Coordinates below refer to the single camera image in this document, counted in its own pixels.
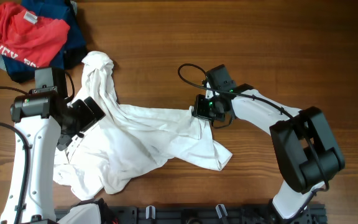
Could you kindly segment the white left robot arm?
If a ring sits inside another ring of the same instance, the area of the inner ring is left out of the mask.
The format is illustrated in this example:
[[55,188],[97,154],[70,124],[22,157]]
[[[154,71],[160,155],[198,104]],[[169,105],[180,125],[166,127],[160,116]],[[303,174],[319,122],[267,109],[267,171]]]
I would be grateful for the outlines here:
[[92,97],[69,107],[66,98],[54,90],[32,90],[14,100],[14,167],[0,223],[56,220],[52,187],[55,151],[66,149],[73,136],[79,136],[104,115]]

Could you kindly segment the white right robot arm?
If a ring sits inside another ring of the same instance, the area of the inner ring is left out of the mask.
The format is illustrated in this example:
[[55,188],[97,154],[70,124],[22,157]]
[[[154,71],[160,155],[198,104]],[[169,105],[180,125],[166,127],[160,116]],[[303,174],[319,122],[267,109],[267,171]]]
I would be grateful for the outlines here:
[[273,144],[283,184],[253,214],[265,223],[310,223],[317,214],[309,203],[345,168],[345,158],[321,109],[301,110],[277,103],[250,85],[205,85],[197,95],[193,116],[210,123],[241,119],[267,133]]

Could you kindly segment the white Puma t-shirt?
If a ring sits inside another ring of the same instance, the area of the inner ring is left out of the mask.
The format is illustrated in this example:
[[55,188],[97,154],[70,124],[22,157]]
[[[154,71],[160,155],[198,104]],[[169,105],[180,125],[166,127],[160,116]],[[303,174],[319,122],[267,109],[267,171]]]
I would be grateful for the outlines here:
[[120,105],[112,78],[114,63],[92,51],[82,60],[81,88],[76,99],[92,98],[105,116],[56,151],[53,181],[67,185],[80,200],[100,191],[116,194],[129,181],[162,167],[174,157],[210,170],[222,170],[232,153],[213,139],[205,120],[192,109]]

